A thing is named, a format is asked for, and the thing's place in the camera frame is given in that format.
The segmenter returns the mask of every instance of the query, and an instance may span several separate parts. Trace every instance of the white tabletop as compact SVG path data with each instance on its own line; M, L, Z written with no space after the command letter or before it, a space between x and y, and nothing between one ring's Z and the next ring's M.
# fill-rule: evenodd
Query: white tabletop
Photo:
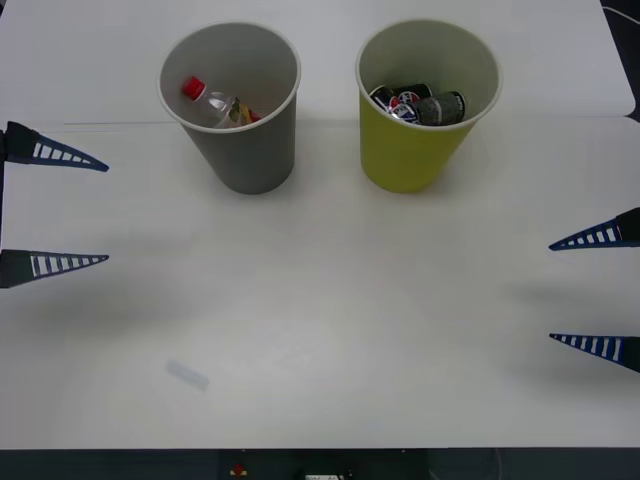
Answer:
M0 22L0 121L170 120L155 93L164 54L194 28L229 19L268 24L296 45L300 118L354 118L359 47L410 17L450 20L486 39L504 69L499 108L634 108L599 0L14 0Z
M638 374L547 337L640 332L637 252L547 250L640 205L631 120L490 114L419 195L355 121L261 196L109 130L49 133L106 174L7 165L5 247L111 258L0 291L0 448L640 447Z

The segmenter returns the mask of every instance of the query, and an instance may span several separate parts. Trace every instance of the paper cup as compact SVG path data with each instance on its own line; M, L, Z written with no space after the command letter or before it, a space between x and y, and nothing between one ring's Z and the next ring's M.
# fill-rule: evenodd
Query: paper cup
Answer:
M181 92L191 76L237 96L262 119L228 129L199 124L201 115ZM224 184L255 194L273 190L293 169L299 84L300 59L288 40L268 27L234 22L180 40L162 64L158 92Z
M498 61L471 32L438 20L409 20L374 34L356 61L360 89L360 160L380 187L416 192L433 182L469 130L495 105L502 88ZM461 123L425 127L398 120L369 93L380 85L428 84L466 99Z

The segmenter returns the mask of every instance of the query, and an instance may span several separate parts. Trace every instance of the red bottle cap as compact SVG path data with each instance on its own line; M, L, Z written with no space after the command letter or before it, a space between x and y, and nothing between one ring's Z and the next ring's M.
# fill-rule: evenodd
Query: red bottle cap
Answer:
M207 86L197 77L191 77L182 85L182 93L191 100L197 100Z

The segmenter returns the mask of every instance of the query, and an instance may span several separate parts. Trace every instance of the yellow cup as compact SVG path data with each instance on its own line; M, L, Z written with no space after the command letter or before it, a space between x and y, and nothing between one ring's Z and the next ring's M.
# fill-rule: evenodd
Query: yellow cup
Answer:
M469 130L498 101L502 74L495 55L473 33L438 20L409 20L374 34L356 61L360 89L360 161L367 176L391 192L433 182ZM428 84L466 100L461 123L425 127L398 120L369 97L380 85Z

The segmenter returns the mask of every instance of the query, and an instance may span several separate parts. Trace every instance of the gray cup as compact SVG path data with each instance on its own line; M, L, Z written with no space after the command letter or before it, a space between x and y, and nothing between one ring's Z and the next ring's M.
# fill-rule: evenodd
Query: gray cup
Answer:
M181 88L191 76L235 95L262 119L237 128L198 124L201 116ZM158 91L214 171L232 190L273 190L293 169L300 59L294 46L253 23L208 25L180 40L165 59Z

